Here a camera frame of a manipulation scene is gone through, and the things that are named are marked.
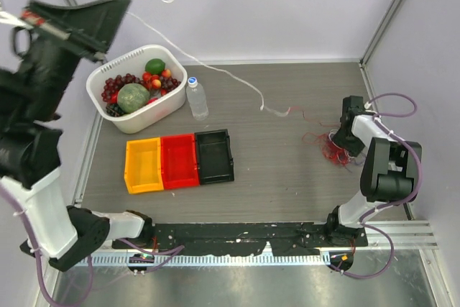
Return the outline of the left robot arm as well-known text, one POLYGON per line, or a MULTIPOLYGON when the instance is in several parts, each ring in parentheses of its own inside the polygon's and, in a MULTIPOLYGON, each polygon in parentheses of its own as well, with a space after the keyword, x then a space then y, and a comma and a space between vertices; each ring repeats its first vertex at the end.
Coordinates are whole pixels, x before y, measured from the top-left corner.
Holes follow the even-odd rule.
POLYGON ((1 192, 23 220, 23 253, 65 272, 107 241, 128 239, 136 248, 152 243, 150 217, 136 211, 102 214, 67 205, 60 190, 58 142, 47 127, 82 59, 101 61, 131 0, 97 0, 53 6, 29 0, 12 17, 11 33, 26 32, 16 71, 1 71, 1 192))

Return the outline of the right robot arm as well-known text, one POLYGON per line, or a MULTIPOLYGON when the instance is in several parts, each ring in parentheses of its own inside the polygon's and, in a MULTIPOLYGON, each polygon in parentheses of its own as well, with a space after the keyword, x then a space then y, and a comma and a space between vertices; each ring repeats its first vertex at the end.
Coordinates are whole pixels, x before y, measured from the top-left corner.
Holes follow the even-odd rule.
POLYGON ((329 137, 336 160, 365 155, 359 191, 337 206, 324 226, 324 236, 334 246, 356 244, 366 221, 383 209, 413 201, 420 189, 421 145, 395 134, 383 124, 383 114, 370 107, 361 96, 344 98, 340 127, 329 137))

